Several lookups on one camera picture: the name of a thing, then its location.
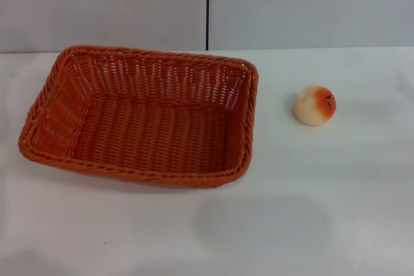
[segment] basket rim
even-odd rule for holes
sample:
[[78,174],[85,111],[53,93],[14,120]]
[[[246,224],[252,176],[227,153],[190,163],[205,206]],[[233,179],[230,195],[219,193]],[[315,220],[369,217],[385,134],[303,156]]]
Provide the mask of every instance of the basket rim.
[[[157,58],[163,57],[171,58],[172,56],[177,56],[182,59],[184,56],[185,60],[188,61],[214,61],[218,62],[220,65],[238,65],[241,66],[243,72],[249,72],[250,76],[248,78],[248,90],[246,94],[245,107],[243,108],[242,114],[242,124],[243,130],[241,131],[240,143],[242,151],[239,155],[239,160],[235,167],[224,171],[214,171],[209,173],[183,173],[183,172],[161,172],[161,171],[142,171],[139,169],[133,169],[130,167],[123,167],[119,165],[106,164],[101,162],[92,162],[87,160],[79,160],[71,158],[68,156],[58,156],[52,153],[46,153],[36,149],[31,141],[31,138],[28,137],[29,132],[33,131],[38,125],[38,122],[31,122],[31,115],[41,114],[42,100],[53,89],[55,83],[59,83],[59,79],[51,79],[54,75],[54,71],[57,70],[59,73],[62,73],[64,67],[64,60],[66,57],[72,55],[75,52],[82,52],[88,54],[100,54],[102,52],[114,52],[114,53],[123,53],[123,54],[132,54],[135,56],[151,57]],[[76,45],[69,48],[66,48],[62,53],[56,58],[56,62],[47,78],[46,83],[44,84],[39,96],[36,98],[35,102],[30,107],[30,110],[27,114],[25,125],[21,131],[19,137],[19,150],[25,158],[38,162],[41,164],[46,164],[58,168],[70,169],[73,170],[73,165],[77,165],[79,169],[74,169],[82,173],[90,173],[101,176],[111,176],[113,173],[125,173],[125,175],[134,174],[146,178],[220,178],[220,177],[234,177],[233,180],[238,179],[241,175],[245,173],[244,167],[248,167],[252,159],[252,141],[245,142],[246,133],[250,133],[252,136],[253,131],[253,122],[254,122],[254,110],[256,106],[256,95],[257,95],[257,84],[258,84],[258,73],[256,67],[250,62],[239,59],[239,58],[227,58],[224,56],[213,56],[206,54],[190,54],[190,53],[181,53],[181,52],[158,52],[151,50],[141,50],[137,48],[125,48],[125,47],[98,47],[92,45]]]

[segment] gray wall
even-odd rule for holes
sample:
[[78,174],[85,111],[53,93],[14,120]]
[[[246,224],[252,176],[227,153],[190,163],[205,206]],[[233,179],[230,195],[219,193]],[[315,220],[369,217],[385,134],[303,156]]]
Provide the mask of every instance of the gray wall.
[[414,0],[211,0],[210,48],[414,45]]
[[205,47],[205,0],[0,0],[0,52]]

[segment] rectangular basket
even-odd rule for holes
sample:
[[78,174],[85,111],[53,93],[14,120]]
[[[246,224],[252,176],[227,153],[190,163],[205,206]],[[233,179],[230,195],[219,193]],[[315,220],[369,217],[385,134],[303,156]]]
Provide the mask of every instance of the rectangular basket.
[[30,108],[19,149],[79,173],[218,187],[250,164],[257,81],[242,59],[71,47]]

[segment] toy peach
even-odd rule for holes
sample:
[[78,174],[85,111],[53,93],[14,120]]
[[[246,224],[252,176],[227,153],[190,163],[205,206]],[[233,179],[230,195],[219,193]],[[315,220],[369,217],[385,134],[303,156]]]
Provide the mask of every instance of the toy peach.
[[335,97],[326,87],[312,86],[301,91],[292,111],[299,121],[307,125],[323,125],[335,113]]

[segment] white tabletop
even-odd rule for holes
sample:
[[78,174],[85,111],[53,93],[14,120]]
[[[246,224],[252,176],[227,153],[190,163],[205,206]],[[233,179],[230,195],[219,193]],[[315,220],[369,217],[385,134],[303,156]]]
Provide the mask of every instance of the white tabletop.
[[[217,189],[29,162],[17,140],[57,54],[0,55],[1,276],[414,275],[414,48],[211,52],[256,65],[254,156]],[[290,113],[324,85],[324,127]]]

